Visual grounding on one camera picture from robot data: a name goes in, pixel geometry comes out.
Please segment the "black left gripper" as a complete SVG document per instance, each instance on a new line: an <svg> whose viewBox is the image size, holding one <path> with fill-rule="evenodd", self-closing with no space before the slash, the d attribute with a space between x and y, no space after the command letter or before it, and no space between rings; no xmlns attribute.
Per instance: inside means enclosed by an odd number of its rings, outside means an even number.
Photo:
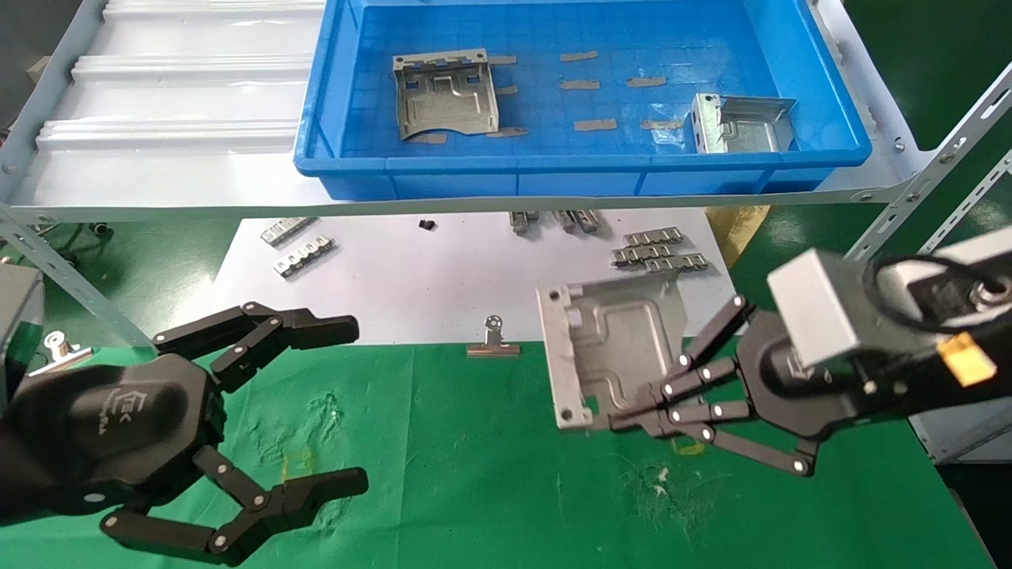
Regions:
<svg viewBox="0 0 1012 569"><path fill-rule="evenodd" d="M2 414L2 524L129 504L101 522L120 546L238 567L274 534L311 525L327 502L366 493L368 473L337 469L265 490L214 449L227 418L218 391L238 391L286 349L358 339L351 315L319 318L307 307L248 302L156 333L163 356L148 363L26 379ZM214 352L221 355L210 374L191 361ZM214 529L148 515L202 474L240 505L231 522Z"/></svg>

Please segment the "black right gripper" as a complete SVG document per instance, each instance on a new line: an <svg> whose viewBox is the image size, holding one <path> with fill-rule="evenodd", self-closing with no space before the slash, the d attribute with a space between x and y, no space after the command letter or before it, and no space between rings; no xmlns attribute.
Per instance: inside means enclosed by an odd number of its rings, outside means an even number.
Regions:
<svg viewBox="0 0 1012 569"><path fill-rule="evenodd" d="M843 429L906 419L899 400L886 393L886 381L870 365L849 357L828 364L802 364L780 315L763 310L753 313L754 305L744 296L733 296L684 346L671 371L640 388L632 414L610 415L610 430L642 430L661 440L688 437L796 477L812 477L817 442ZM716 379L713 365L733 371L731 359L718 360L716 356L747 323L737 344L738 374L756 414L774 428L799 437L793 451L769 448L718 428L751 418L745 401L661 408Z"/></svg>

